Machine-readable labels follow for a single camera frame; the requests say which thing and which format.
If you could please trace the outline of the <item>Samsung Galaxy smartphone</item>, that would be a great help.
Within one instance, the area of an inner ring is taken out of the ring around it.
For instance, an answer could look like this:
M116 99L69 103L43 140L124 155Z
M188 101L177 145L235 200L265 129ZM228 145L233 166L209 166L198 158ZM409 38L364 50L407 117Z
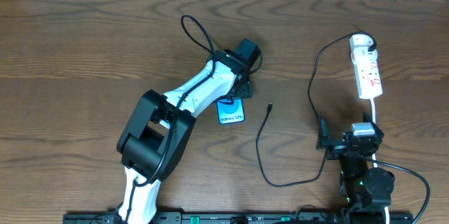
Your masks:
M243 122L245 120L245 112L242 99L218 100L217 115L220 124Z

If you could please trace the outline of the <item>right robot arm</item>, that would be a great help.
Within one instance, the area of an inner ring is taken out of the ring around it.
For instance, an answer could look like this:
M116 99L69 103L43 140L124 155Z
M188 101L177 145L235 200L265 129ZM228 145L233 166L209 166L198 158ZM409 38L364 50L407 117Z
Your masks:
M327 160L340 163L340 192L348 200L348 207L339 210L342 223L386 223L385 208L391 204L394 189L393 173L380 167L369 167L368 160L377 152L384 133L363 114L363 121L351 125L340 140L332 140L326 119L319 119L316 148L326 151Z

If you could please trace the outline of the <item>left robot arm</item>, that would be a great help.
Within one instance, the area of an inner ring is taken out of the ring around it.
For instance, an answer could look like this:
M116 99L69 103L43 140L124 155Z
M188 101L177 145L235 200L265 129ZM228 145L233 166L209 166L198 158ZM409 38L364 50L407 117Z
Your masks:
M182 86L138 101L118 143L126 191L115 223L150 223L162 183L182 158L196 118L212 103L233 105L252 96L249 76L261 50L243 39L236 50L216 51L206 66Z

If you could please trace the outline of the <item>white USB charger adapter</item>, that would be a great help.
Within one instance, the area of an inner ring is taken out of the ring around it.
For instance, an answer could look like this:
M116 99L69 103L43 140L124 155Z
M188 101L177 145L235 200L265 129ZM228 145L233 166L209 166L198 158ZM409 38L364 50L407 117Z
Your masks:
M354 34L349 39L351 50L358 47L371 47L373 45L373 39L367 34Z

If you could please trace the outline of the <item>white power strip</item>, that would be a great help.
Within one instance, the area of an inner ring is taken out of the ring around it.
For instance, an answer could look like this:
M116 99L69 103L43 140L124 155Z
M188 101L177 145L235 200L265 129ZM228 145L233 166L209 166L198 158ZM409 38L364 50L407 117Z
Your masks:
M358 46L351 51L360 99L370 100L383 94L377 56L377 50L368 51L368 47L364 46Z

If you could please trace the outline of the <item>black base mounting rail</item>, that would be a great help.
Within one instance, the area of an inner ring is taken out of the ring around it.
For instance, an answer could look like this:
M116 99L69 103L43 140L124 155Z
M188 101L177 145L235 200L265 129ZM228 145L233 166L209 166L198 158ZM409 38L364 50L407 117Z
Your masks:
M115 213L65 214L62 224L115 224ZM268 224L268 223L383 223L383 215L376 213L351 213L344 220L335 214L311 210L299 213L180 213L159 212L151 220L153 224Z

